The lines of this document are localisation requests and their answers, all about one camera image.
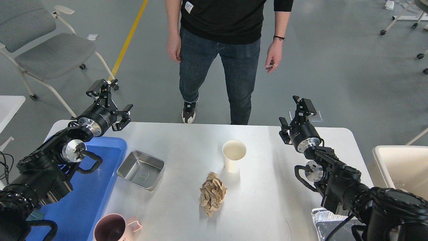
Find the white bin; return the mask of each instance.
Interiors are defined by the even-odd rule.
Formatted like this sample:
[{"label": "white bin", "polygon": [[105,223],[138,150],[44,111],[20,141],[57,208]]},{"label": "white bin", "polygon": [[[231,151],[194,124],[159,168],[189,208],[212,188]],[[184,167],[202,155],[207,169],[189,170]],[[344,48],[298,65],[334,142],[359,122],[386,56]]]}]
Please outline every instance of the white bin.
[{"label": "white bin", "polygon": [[393,187],[428,200],[428,147],[377,146],[367,165],[375,187]]}]

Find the white table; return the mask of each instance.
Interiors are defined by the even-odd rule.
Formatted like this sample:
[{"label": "white table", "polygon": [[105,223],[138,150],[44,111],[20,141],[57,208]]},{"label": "white table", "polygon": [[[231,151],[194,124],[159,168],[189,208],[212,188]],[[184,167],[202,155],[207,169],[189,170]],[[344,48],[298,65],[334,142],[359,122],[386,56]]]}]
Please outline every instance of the white table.
[{"label": "white table", "polygon": [[[48,136],[66,127],[56,122]],[[362,172],[372,187],[354,136],[345,128],[317,128],[326,146]],[[311,210],[321,196],[294,176],[305,165],[303,154],[285,145],[280,127],[131,122],[123,131],[106,136],[123,138],[127,154],[139,150],[162,159],[165,173],[153,192],[117,178],[104,214],[135,215],[143,228],[136,241],[316,241]],[[223,168],[221,147],[241,140],[247,155],[238,173]],[[212,217],[199,205],[200,190],[209,172],[228,188],[221,209]]]},{"label": "white table", "polygon": [[0,96],[0,133],[24,103],[24,96]]}]

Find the hand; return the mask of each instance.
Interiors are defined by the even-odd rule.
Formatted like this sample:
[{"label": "hand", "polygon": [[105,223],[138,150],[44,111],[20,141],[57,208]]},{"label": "hand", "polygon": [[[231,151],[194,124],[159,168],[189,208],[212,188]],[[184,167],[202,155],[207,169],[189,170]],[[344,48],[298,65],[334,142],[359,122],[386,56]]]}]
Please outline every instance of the hand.
[{"label": "hand", "polygon": [[177,35],[168,35],[168,42],[166,43],[166,51],[169,57],[175,62],[180,63],[180,51],[181,51],[181,38]]},{"label": "hand", "polygon": [[274,39],[267,50],[265,69],[268,73],[273,72],[278,67],[282,59],[282,42]]}]

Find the crumpled paper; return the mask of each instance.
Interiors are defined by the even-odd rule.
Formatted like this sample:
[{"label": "crumpled paper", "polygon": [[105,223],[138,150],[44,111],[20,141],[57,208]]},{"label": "crumpled paper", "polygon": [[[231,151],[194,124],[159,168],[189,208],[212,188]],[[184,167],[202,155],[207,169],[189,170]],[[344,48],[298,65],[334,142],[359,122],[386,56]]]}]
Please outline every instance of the crumpled paper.
[{"label": "crumpled paper", "polygon": [[223,182],[217,178],[217,173],[210,172],[200,190],[201,206],[204,208],[205,213],[211,217],[214,211],[220,208],[227,188],[225,188]]},{"label": "crumpled paper", "polygon": [[394,9],[394,1],[387,0],[386,4],[385,4],[385,8],[388,10],[393,10]]}]

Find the wrist bracelet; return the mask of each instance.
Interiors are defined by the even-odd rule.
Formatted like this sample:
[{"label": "wrist bracelet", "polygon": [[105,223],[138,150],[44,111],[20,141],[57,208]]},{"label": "wrist bracelet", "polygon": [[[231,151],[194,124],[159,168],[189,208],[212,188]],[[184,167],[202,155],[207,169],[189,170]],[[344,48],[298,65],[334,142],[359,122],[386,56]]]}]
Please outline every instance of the wrist bracelet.
[{"label": "wrist bracelet", "polygon": [[280,41],[284,41],[285,40],[285,37],[280,37],[280,36],[274,36],[273,38],[278,38]]}]

